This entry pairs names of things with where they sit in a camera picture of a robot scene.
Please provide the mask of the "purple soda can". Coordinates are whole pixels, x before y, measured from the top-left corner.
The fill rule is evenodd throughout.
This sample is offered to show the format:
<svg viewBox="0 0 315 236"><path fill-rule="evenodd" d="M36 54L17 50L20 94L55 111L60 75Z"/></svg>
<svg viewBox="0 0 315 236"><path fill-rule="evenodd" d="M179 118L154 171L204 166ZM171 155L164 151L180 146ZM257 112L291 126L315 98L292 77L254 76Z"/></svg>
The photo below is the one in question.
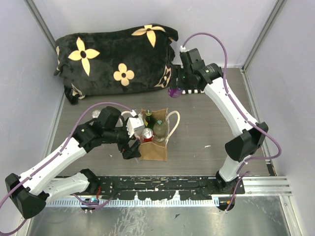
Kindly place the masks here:
<svg viewBox="0 0 315 236"><path fill-rule="evenodd" d="M168 94L171 98L179 98L182 95L182 90L180 88L169 88Z"/></svg>

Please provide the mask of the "red cola can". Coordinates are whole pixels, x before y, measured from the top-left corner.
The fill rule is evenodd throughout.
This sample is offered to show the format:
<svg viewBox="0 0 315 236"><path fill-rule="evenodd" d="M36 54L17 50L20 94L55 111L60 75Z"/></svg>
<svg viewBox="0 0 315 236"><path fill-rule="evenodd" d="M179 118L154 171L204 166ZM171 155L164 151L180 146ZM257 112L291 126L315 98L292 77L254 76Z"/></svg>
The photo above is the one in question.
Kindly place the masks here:
<svg viewBox="0 0 315 236"><path fill-rule="evenodd" d="M153 130L150 128L145 128L141 133L141 137L144 143L151 142L154 137Z"/></svg>

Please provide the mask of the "green glass bottle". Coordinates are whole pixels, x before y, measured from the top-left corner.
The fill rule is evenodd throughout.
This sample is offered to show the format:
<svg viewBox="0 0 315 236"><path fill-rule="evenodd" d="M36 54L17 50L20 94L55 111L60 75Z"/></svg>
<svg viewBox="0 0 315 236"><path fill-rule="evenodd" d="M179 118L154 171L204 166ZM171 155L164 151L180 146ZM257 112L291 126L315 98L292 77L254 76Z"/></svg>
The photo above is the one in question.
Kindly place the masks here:
<svg viewBox="0 0 315 236"><path fill-rule="evenodd" d="M156 119L153 116L152 110L147 109L145 111L145 118L144 118L145 127L153 130L155 123L156 123Z"/></svg>

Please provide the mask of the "clear glass bottle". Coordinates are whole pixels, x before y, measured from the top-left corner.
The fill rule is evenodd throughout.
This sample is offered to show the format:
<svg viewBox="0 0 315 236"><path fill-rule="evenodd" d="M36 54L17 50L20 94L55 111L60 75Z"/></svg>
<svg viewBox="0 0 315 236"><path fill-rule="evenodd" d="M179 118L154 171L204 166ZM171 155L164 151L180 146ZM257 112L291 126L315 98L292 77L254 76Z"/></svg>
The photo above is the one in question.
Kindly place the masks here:
<svg viewBox="0 0 315 236"><path fill-rule="evenodd" d="M162 120L158 120L154 124L153 133L155 142L163 142L167 137L167 125L165 124L165 122Z"/></svg>

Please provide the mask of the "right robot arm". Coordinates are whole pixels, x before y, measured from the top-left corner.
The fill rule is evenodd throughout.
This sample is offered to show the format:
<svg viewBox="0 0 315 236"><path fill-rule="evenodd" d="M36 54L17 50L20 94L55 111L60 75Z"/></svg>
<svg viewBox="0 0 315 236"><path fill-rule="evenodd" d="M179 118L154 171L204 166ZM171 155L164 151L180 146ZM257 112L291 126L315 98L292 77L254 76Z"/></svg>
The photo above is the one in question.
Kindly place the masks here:
<svg viewBox="0 0 315 236"><path fill-rule="evenodd" d="M241 165L261 147L268 125L259 123L247 112L223 78L223 70L215 63L205 64L196 48L182 48L180 58L182 65L176 68L169 95L176 98L188 89L204 92L222 113L234 136L224 146L227 157L215 179L217 191L226 194L236 183Z"/></svg>

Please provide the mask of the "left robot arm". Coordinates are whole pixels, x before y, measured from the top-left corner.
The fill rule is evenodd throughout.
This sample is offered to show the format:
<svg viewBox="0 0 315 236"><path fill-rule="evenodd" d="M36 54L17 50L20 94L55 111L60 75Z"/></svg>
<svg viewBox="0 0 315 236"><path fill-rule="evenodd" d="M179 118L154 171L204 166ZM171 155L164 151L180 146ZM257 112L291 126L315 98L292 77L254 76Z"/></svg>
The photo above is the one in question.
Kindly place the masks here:
<svg viewBox="0 0 315 236"><path fill-rule="evenodd" d="M37 165L20 175L5 179L8 197L25 219L38 215L47 203L75 193L92 195L100 188L99 178L90 170L52 180L67 166L102 144L117 144L123 159L138 158L143 119L135 112L129 118L107 106L97 117L77 125L65 141Z"/></svg>

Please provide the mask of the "black white striped cloth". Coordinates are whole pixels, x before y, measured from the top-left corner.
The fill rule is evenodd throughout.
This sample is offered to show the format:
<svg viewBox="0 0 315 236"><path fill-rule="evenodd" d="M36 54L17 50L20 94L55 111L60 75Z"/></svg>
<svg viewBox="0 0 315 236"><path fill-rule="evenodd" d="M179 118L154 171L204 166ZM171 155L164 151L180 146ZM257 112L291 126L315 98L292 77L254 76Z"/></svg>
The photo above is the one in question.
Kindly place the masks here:
<svg viewBox="0 0 315 236"><path fill-rule="evenodd" d="M182 91L182 95L184 94L201 94L204 93L204 91L200 89L186 89Z"/></svg>

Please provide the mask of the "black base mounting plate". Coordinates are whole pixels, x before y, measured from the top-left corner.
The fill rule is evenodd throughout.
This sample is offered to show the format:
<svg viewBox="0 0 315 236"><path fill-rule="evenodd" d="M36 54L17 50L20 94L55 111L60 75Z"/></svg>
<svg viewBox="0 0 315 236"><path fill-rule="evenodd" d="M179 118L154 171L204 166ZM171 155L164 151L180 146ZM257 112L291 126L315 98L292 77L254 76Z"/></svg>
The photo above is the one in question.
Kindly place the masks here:
<svg viewBox="0 0 315 236"><path fill-rule="evenodd" d="M233 194L237 181L219 190L214 177L205 176L102 176L99 187L93 191L77 192L77 195L96 195L101 199L144 201L171 200L179 194L181 201L211 200L213 195Z"/></svg>

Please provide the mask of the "purple can at left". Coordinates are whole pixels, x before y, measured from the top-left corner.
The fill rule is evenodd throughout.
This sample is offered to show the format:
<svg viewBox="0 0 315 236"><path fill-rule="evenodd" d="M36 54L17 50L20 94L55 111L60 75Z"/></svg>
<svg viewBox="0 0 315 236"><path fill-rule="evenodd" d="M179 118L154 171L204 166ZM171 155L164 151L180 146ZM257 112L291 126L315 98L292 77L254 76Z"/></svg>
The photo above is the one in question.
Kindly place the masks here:
<svg viewBox="0 0 315 236"><path fill-rule="evenodd" d="M92 118L98 118L98 116L100 115L101 110L94 110L92 112Z"/></svg>

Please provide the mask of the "black floral plush blanket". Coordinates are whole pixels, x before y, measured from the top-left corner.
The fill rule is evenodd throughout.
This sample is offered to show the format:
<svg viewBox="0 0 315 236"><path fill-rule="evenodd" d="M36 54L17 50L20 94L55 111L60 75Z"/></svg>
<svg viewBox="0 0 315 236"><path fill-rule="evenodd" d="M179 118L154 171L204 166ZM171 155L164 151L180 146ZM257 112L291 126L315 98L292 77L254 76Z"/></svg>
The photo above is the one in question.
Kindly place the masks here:
<svg viewBox="0 0 315 236"><path fill-rule="evenodd" d="M80 32L56 40L57 68L68 101L142 93L169 86L178 31L148 24L113 32Z"/></svg>

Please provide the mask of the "aluminium rail frame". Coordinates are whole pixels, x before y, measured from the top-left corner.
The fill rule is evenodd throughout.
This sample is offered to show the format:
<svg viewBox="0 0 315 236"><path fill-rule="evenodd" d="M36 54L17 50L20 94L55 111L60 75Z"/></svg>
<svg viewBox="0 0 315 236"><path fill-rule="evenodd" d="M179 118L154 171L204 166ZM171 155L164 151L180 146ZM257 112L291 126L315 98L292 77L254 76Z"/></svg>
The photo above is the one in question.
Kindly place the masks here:
<svg viewBox="0 0 315 236"><path fill-rule="evenodd" d="M76 183L75 187L70 187L64 190L61 194L57 193L60 190L65 180L70 180L71 183ZM234 188L233 194L213 195L211 200L185 200L181 201L179 194L171 200L152 201L146 199L139 200L137 197L133 200L114 200L101 199L99 193L96 195L77 195L77 192L83 192L83 183L77 183L77 180L68 176L58 176L50 181L44 192L53 193L53 196L47 199L49 207L57 206L79 206L82 201L89 200L95 205L105 204L106 207L218 207L225 208L227 205L233 206L237 197L279 197L291 196L292 192L288 181L285 177L276 176L253 176L244 177Z"/></svg>

